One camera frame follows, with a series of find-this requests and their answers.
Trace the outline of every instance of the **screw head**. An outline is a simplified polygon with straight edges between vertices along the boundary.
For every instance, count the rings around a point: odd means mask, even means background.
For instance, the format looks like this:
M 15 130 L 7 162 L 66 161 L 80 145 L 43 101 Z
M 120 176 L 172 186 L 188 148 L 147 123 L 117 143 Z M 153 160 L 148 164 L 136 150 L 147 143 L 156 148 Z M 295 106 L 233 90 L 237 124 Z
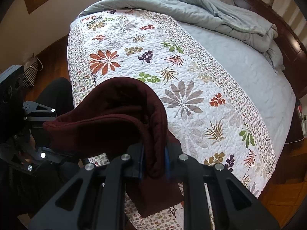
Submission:
M 123 161 L 128 161 L 130 159 L 130 155 L 129 154 L 123 154 L 121 157 L 120 157 Z
M 86 165 L 84 166 L 85 170 L 87 170 L 87 171 L 92 170 L 94 167 L 95 167 L 95 165 L 92 164 L 92 163 L 88 163 L 88 164 L 86 164 Z
M 216 165 L 214 165 L 214 167 L 216 170 L 219 170 L 219 171 L 224 169 L 224 165 L 221 163 L 217 163 Z
M 186 161 L 188 160 L 189 156 L 187 154 L 180 154 L 178 158 L 181 161 Z

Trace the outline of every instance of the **white wall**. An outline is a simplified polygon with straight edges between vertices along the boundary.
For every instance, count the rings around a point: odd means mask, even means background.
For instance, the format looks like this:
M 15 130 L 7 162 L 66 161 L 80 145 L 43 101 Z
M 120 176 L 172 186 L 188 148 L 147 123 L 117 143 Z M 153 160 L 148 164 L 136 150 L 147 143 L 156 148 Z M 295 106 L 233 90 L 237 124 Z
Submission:
M 29 15 L 24 0 L 15 0 L 0 24 L 0 70 L 68 34 L 70 23 L 96 1 L 49 0 Z

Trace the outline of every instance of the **bed frame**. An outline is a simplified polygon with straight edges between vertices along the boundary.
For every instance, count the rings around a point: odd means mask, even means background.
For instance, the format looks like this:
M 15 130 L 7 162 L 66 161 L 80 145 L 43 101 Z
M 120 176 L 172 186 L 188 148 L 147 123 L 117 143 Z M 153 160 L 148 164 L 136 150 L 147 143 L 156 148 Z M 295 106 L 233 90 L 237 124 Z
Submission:
M 283 71 L 297 99 L 307 94 L 307 51 L 290 26 L 261 0 L 233 0 L 235 5 L 256 12 L 277 26 L 275 40 L 284 60 Z

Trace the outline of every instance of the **white floral quilt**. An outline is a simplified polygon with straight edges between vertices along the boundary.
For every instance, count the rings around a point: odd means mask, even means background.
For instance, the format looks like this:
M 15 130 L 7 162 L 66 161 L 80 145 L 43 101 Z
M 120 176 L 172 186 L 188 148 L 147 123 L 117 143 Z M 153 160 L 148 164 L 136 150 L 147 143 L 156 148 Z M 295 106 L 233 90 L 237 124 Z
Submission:
M 271 177 L 276 157 L 256 107 L 172 17 L 122 9 L 80 18 L 69 35 L 68 69 L 75 106 L 104 80 L 133 77 L 164 103 L 184 153 L 206 165 L 224 164 L 256 197 Z M 91 160 L 101 165 L 106 156 Z M 136 229 L 183 229 L 184 203 L 145 219 L 128 197 L 125 206 Z

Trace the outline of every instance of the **maroon cloth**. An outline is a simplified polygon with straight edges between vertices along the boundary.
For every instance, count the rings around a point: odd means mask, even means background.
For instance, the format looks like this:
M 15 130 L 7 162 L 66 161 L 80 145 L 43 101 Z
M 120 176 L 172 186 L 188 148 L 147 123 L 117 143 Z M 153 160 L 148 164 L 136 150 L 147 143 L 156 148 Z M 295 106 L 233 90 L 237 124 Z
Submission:
M 96 86 L 72 111 L 43 124 L 55 151 L 74 152 L 80 158 L 106 153 L 113 158 L 142 139 L 145 178 L 127 184 L 127 193 L 142 217 L 183 200 L 179 187 L 165 173 L 166 141 L 179 142 L 167 129 L 165 108 L 145 83 L 115 77 Z

